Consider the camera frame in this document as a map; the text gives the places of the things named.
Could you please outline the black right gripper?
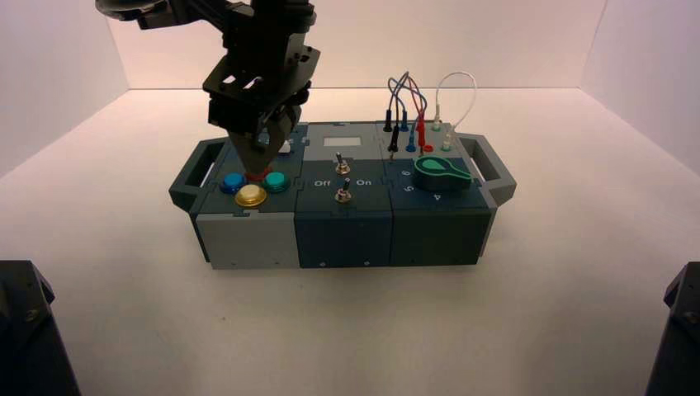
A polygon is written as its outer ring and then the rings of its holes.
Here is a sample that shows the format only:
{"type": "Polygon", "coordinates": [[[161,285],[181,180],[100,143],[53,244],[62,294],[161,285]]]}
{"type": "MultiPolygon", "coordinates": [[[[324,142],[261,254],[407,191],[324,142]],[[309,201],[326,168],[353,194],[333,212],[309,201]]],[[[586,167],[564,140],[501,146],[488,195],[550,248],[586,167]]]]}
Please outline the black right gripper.
{"type": "Polygon", "coordinates": [[[209,84],[208,122],[227,131],[246,173],[262,174],[298,124],[310,87],[310,82],[209,84]]]}

